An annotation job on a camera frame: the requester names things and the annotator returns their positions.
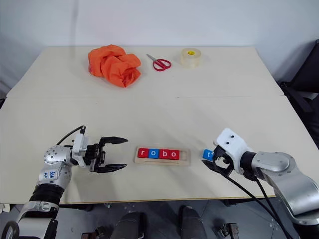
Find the black chair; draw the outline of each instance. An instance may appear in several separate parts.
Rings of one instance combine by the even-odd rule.
[[[319,95],[311,100],[299,93],[319,93],[319,40],[295,77],[280,86],[319,149]]]
[[[5,102],[5,99],[0,99],[0,109],[1,109],[2,105],[4,104],[4,102]]]

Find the cable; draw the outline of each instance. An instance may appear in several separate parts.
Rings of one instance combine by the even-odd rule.
[[[63,140],[65,140],[67,137],[69,137],[71,134],[73,134],[74,132],[80,130],[80,133],[84,134],[85,132],[85,126],[81,125],[80,127],[77,127],[76,129],[72,130],[71,132],[69,132],[66,136],[64,136],[63,138],[61,138],[61,140],[56,144],[56,145],[60,145],[60,143],[63,142]]]
[[[18,239],[20,234],[20,229],[18,223],[15,221],[9,221],[4,227],[4,230],[2,232],[1,239],[5,239],[8,233],[9,228],[12,228],[12,237],[11,239]]]
[[[285,227],[284,227],[282,221],[280,220],[279,215],[277,214],[277,212],[276,212],[276,210],[274,209],[272,203],[270,202],[270,200],[269,200],[269,198],[268,198],[268,196],[267,196],[267,194],[266,194],[266,192],[265,192],[265,189],[264,189],[263,186],[261,185],[261,183],[260,183],[260,181],[258,180],[258,178],[256,178],[256,183],[258,184],[260,190],[262,191],[262,193],[263,193],[263,195],[264,195],[264,197],[265,197],[265,199],[266,199],[266,201],[267,201],[267,203],[268,203],[270,209],[272,210],[272,212],[273,212],[274,215],[276,216],[277,222],[278,222],[279,226],[281,227],[281,229],[283,230],[285,236],[286,236],[287,238],[291,238],[291,239],[292,239],[293,237],[292,237],[292,236],[289,234],[289,232],[287,232],[287,230],[285,229]]]
[[[267,213],[269,213],[270,216],[272,216],[273,219],[275,219],[275,221],[279,224],[279,226],[281,227],[281,229],[283,230],[285,236],[287,239],[293,239],[293,237],[286,231],[285,227],[283,226],[282,222],[280,221],[280,218],[278,216],[278,214],[275,212],[275,209],[274,207],[271,205],[271,209],[273,210],[274,213],[272,213],[269,208],[267,208],[258,198],[256,198],[252,193],[250,193],[247,189],[245,189],[243,186],[241,186],[239,183],[237,183],[235,180],[233,180],[232,178],[230,178],[229,176],[227,176],[226,174],[224,174],[223,172],[221,172],[219,170],[218,167],[216,167],[217,170],[219,171],[219,173],[224,177],[226,178],[227,180],[229,180],[230,182],[232,182],[233,184],[235,184],[237,187],[239,187],[242,191],[244,191],[247,195],[249,195],[252,199],[254,199],[260,206],[262,206],[266,211]]]

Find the person's foot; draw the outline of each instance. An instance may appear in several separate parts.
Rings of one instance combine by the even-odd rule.
[[[179,226],[182,239],[207,239],[199,214],[190,206],[179,209]]]
[[[147,217],[134,212],[124,215],[117,223],[110,239],[145,239]]]

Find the orange cloth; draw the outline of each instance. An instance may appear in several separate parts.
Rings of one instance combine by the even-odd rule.
[[[136,69],[141,65],[139,58],[134,54],[126,54],[123,48],[116,45],[93,49],[88,58],[89,72],[92,75],[104,76],[119,87],[127,87],[141,74]]]

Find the tape roll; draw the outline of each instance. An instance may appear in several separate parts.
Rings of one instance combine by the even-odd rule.
[[[200,63],[201,52],[196,48],[184,48],[181,51],[180,62],[184,67],[194,68]]]

